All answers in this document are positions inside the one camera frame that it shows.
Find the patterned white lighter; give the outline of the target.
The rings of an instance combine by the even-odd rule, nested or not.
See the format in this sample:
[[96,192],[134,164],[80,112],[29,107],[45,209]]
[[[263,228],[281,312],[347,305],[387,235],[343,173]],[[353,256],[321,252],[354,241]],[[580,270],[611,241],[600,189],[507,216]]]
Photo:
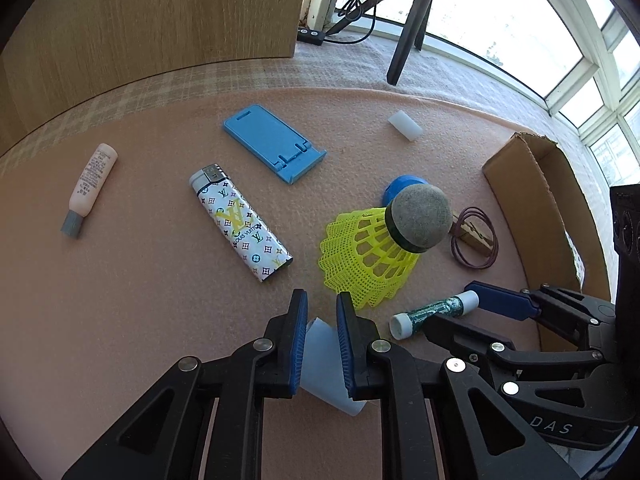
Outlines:
[[211,164],[199,169],[189,178],[189,185],[218,230],[258,281],[268,280],[292,263],[291,253],[221,166]]

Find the yellow plastic shuttlecock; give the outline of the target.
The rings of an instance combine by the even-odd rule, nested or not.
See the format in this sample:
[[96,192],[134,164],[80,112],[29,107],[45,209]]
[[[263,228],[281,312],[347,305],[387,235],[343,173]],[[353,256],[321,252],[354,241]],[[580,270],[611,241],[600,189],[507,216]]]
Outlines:
[[373,308],[397,294],[451,225],[447,196],[427,183],[407,186],[384,207],[339,214],[319,245],[324,284],[347,292],[356,309]]

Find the wooden clothespin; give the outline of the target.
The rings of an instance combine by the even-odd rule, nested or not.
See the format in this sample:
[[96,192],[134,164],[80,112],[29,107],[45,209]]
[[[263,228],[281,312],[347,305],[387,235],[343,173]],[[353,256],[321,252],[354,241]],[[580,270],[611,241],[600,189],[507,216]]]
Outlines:
[[460,228],[457,227],[459,217],[454,212],[452,214],[452,225],[449,234],[467,244],[480,255],[489,257],[494,249],[494,240],[485,235],[481,230],[477,229],[471,221],[465,221]]

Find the brown rubber band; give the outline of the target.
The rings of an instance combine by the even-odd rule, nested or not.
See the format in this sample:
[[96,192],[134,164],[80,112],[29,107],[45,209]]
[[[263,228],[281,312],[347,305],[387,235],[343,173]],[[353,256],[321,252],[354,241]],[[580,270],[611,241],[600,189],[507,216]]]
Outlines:
[[454,260],[456,260],[457,263],[461,264],[467,269],[477,270],[477,271],[486,270],[491,266],[493,266],[498,257],[499,241],[498,241],[494,224],[490,220],[488,214],[486,214],[486,212],[483,209],[480,209],[480,207],[477,207],[477,206],[466,207],[461,212],[456,212],[456,214],[459,217],[459,220],[457,223],[458,228],[460,228],[463,222],[465,221],[472,222],[473,219],[480,220],[481,222],[483,222],[484,225],[487,226],[490,231],[490,235],[487,235],[487,236],[491,237],[494,240],[494,249],[492,250],[489,257],[483,256],[485,258],[485,261],[483,263],[472,263],[468,258],[465,257],[464,253],[459,247],[460,240],[457,240],[456,238],[454,238],[449,234],[450,235],[450,252],[451,252],[451,255],[454,257]]

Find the cardboard box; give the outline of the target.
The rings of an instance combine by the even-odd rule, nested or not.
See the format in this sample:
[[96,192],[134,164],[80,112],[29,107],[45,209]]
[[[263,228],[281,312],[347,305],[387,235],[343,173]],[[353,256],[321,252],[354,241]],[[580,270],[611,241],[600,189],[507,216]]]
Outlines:
[[483,166],[530,289],[543,284],[610,300],[600,237],[574,171],[558,144],[515,133]]

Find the blue phone stand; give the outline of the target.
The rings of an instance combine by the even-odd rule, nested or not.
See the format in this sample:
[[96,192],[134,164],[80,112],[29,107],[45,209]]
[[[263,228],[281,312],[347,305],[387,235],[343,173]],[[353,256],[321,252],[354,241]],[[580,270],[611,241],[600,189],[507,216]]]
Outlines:
[[306,136],[270,110],[253,104],[222,123],[222,128],[287,184],[294,184],[326,157]]

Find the green lip balm stick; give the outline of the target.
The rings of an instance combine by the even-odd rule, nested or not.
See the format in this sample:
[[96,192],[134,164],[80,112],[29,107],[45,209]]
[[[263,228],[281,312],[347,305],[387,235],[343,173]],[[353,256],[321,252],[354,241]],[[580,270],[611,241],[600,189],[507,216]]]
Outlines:
[[415,335],[424,322],[436,314],[448,318],[460,318],[475,310],[480,305],[480,297],[476,292],[467,290],[444,300],[412,310],[394,314],[388,322],[390,334],[395,340],[405,340]]

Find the small pink tube grey cap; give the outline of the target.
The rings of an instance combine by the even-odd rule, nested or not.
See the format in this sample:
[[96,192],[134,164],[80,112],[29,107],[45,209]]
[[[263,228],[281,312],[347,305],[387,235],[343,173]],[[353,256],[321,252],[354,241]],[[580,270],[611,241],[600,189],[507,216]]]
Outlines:
[[77,238],[85,218],[92,211],[99,192],[113,169],[118,154],[106,143],[101,143],[91,155],[74,187],[61,232]]

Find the white usb charger plug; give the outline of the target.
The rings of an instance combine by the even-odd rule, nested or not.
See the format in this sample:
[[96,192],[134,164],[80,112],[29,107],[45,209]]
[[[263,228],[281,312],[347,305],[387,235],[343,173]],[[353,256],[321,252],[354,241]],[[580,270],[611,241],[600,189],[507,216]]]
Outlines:
[[337,330],[321,318],[314,318],[307,324],[299,385],[349,416],[357,416],[366,405],[366,401],[354,401],[349,397]]

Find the black tripod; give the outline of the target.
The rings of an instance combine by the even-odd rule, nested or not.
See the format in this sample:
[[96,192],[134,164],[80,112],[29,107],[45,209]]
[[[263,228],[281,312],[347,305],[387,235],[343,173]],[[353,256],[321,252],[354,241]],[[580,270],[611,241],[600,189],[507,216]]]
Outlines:
[[[337,16],[340,19],[324,33],[326,35],[324,41],[332,42],[332,44],[359,44],[368,39],[372,35],[376,21],[378,20],[378,12],[376,12],[376,9],[383,1],[384,0],[347,0],[344,6],[337,11]],[[413,0],[405,23],[402,25],[390,66],[388,66],[386,73],[386,81],[388,84],[396,86],[398,83],[411,49],[422,49],[432,2],[433,0]],[[360,18],[365,18],[369,11],[372,11],[371,26],[362,38],[348,41],[334,39],[334,36],[342,32],[347,26],[356,23]]]

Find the large wooden board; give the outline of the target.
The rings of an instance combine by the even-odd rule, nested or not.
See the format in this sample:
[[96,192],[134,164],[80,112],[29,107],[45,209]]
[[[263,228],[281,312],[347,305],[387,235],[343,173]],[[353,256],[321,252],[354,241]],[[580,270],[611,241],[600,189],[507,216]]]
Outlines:
[[294,52],[302,0],[34,0],[1,45],[1,149],[103,92]]

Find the plaid bed sheet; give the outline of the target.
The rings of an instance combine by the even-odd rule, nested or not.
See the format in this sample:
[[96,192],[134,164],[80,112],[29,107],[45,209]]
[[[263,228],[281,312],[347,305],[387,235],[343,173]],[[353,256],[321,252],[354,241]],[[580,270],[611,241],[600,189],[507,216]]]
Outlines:
[[590,149],[567,120],[551,117],[536,102],[491,77],[479,67],[430,50],[413,53],[398,86],[384,80],[393,50],[388,39],[374,38],[356,47],[298,44],[292,58],[231,61],[175,70],[103,93],[46,122],[1,157],[7,177],[25,162],[89,129],[118,122],[130,114],[165,108],[227,93],[286,88],[390,91],[462,106],[494,116],[515,131],[531,131],[559,143],[582,187],[600,236],[608,281],[617,284],[608,185]]

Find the small white plastic cap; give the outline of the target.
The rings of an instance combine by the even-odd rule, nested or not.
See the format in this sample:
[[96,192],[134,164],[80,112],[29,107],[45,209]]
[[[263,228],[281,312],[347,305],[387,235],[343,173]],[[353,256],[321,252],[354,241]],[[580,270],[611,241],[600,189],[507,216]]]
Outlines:
[[398,110],[398,112],[390,116],[388,122],[410,142],[423,136],[422,127],[403,110]]

